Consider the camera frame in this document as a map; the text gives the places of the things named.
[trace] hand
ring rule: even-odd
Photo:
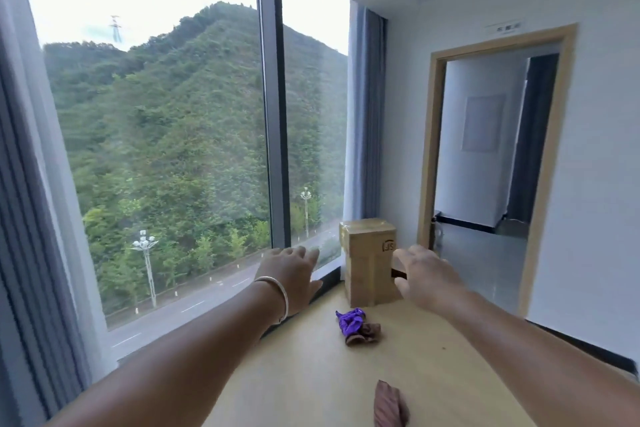
[[[314,248],[308,250],[299,246],[276,248],[269,250],[260,263],[256,278],[267,275],[273,277],[282,284],[289,298],[289,315],[293,316],[309,305],[309,301],[322,286],[322,280],[311,282],[311,272],[318,261],[320,250]]]
[[[396,287],[405,299],[422,309],[443,314],[452,300],[467,290],[449,262],[423,246],[398,248],[394,257],[402,262],[406,271],[406,279],[396,278]]]

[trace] vegetation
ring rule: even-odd
[[[44,46],[106,314],[148,297],[131,243],[159,239],[156,290],[268,247],[262,70],[254,9],[226,3],[120,51]],[[285,27],[292,232],[342,215],[346,56]]]

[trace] wooden door frame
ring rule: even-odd
[[[520,281],[518,296],[518,314],[525,317],[529,312],[533,280],[538,267],[540,242],[542,239],[549,192],[556,169],[557,150],[564,119],[564,106],[573,68],[573,52],[578,24],[553,29],[529,32],[526,34],[492,39],[431,54],[429,69],[429,95],[427,100],[426,131],[424,134],[424,154],[422,156],[422,185],[420,189],[420,216],[418,225],[418,243],[429,245],[429,230],[434,213],[436,173],[438,170],[438,152],[440,150],[440,131],[442,124],[442,103],[444,97],[445,68],[448,61],[469,56],[479,56],[496,52],[538,46],[548,42],[560,43],[560,57],[556,72],[556,81],[545,137],[538,188],[533,208],[524,269]]]

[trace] power transmission tower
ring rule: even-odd
[[[120,16],[111,16],[111,24],[109,27],[113,27],[113,40],[114,42],[122,42],[122,38],[120,36],[120,28],[122,27],[118,24],[118,18]]]

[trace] street lamp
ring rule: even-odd
[[[300,197],[305,201],[305,230],[307,230],[307,238],[309,237],[309,208],[307,201],[311,199],[311,193],[308,187],[305,186],[305,190],[300,193]]]
[[[145,256],[145,265],[147,266],[147,278],[149,279],[149,290],[151,291],[151,303],[156,308],[156,286],[154,285],[154,275],[151,271],[151,260],[149,259],[149,252],[151,247],[156,245],[158,240],[156,237],[149,237],[147,240],[147,230],[140,230],[140,241],[133,242],[133,250],[140,250]]]

